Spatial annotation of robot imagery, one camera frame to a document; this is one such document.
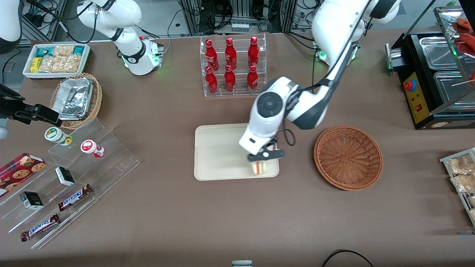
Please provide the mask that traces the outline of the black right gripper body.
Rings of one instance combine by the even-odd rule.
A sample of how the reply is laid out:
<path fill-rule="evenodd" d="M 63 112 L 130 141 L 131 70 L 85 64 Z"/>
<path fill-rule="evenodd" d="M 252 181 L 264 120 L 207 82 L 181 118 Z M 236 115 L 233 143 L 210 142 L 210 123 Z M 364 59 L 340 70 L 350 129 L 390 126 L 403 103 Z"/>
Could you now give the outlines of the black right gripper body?
<path fill-rule="evenodd" d="M 14 113 L 24 109 L 24 97 L 5 85 L 0 85 L 0 118 L 13 117 Z"/>

